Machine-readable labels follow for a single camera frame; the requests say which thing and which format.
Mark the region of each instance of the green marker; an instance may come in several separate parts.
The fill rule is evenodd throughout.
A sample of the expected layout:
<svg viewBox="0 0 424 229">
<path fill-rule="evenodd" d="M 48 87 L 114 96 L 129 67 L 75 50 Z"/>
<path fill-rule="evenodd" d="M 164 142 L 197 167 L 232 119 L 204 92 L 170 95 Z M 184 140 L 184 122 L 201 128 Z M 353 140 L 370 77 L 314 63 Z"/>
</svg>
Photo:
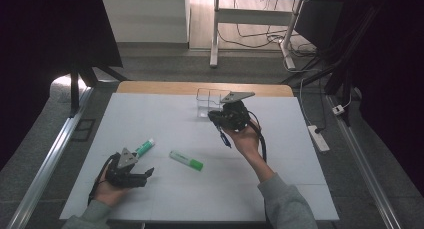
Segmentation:
<svg viewBox="0 0 424 229">
<path fill-rule="evenodd" d="M 193 158 L 191 158 L 191 157 L 189 157 L 187 155 L 184 155 L 181 152 L 178 152 L 178 151 L 175 151 L 174 150 L 174 151 L 171 151 L 169 153 L 169 156 L 172 159 L 174 159 L 176 161 L 179 161 L 179 162 L 181 162 L 181 163 L 183 163 L 183 164 L 185 164 L 185 165 L 187 165 L 187 166 L 189 166 L 189 167 L 191 167 L 193 169 L 196 169 L 198 171 L 201 171 L 202 168 L 203 168 L 203 163 L 201 163 L 201 162 L 199 162 L 199 161 L 197 161 L 197 160 L 195 160 L 195 159 L 193 159 Z"/>
<path fill-rule="evenodd" d="M 144 153 L 146 153 L 150 148 L 152 148 L 155 145 L 155 141 L 153 141 L 152 138 L 150 138 L 148 141 L 143 143 L 135 152 L 137 152 L 137 158 L 140 158 Z"/>
</svg>

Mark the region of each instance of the power strip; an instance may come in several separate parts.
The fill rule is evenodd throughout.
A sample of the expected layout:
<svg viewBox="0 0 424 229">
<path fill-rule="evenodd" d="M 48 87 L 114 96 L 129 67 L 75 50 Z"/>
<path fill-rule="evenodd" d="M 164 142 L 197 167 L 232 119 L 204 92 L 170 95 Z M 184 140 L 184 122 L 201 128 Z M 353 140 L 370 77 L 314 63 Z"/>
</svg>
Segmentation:
<svg viewBox="0 0 424 229">
<path fill-rule="evenodd" d="M 311 134 L 311 137 L 314 140 L 315 145 L 318 147 L 318 150 L 320 152 L 329 151 L 330 148 L 325 142 L 324 137 L 322 137 L 321 133 L 316 133 L 315 132 L 316 129 L 317 129 L 316 126 L 308 126 L 309 134 Z"/>
</svg>

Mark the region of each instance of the gray sleeve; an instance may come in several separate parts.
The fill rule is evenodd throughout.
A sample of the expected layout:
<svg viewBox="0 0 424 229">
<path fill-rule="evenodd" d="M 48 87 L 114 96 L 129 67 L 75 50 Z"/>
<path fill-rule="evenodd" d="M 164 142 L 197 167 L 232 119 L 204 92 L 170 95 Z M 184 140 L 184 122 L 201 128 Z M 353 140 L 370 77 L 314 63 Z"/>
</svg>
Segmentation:
<svg viewBox="0 0 424 229">
<path fill-rule="evenodd" d="M 70 217 L 62 229 L 108 229 L 106 221 L 111 211 L 106 204 L 93 200 L 81 217 Z"/>
<path fill-rule="evenodd" d="M 265 210 L 272 226 L 277 228 L 317 228 L 311 208 L 293 185 L 286 185 L 275 173 L 258 185 L 265 199 Z"/>
</svg>

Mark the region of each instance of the white power outlet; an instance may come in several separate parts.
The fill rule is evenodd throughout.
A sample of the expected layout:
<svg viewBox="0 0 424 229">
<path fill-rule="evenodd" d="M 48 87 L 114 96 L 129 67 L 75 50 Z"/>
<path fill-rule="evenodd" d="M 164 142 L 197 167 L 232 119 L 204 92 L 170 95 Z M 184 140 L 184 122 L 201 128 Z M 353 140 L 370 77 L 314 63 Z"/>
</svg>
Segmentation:
<svg viewBox="0 0 424 229">
<path fill-rule="evenodd" d="M 321 133 L 315 132 L 316 129 L 316 126 L 308 126 L 309 134 L 311 134 L 311 138 L 313 139 L 315 145 L 318 147 L 318 150 L 320 152 L 329 151 L 330 148 L 328 147 L 327 142 L 325 142 L 324 137 L 322 137 Z"/>
<path fill-rule="evenodd" d="M 333 107 L 333 113 L 338 116 L 344 112 L 344 108 L 341 105 Z"/>
</svg>

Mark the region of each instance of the table leg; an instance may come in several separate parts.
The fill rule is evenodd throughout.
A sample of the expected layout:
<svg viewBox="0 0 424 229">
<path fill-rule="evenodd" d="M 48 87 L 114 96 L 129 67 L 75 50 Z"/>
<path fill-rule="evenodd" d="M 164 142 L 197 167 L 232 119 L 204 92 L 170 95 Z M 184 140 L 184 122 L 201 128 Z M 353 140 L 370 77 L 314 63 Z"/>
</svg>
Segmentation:
<svg viewBox="0 0 424 229">
<path fill-rule="evenodd" d="M 218 18 L 219 18 L 219 0 L 215 0 L 211 60 L 209 63 L 211 68 L 216 68 L 218 66 Z"/>
<path fill-rule="evenodd" d="M 71 114 L 70 118 L 74 118 L 79 110 L 79 86 L 78 86 L 78 69 L 75 65 L 71 69 Z"/>
<path fill-rule="evenodd" d="M 298 1 L 297 5 L 295 6 L 293 14 L 292 14 L 292 18 L 291 18 L 290 23 L 287 27 L 286 36 L 284 37 L 284 40 L 280 41 L 280 43 L 279 43 L 281 51 L 283 52 L 284 60 L 286 62 L 288 70 L 296 69 L 296 67 L 293 63 L 293 59 L 290 55 L 288 45 L 290 43 L 290 37 L 293 33 L 294 26 L 296 25 L 297 17 L 299 16 L 299 11 L 300 11 L 300 7 L 302 6 L 302 2 L 303 1 Z"/>
</svg>

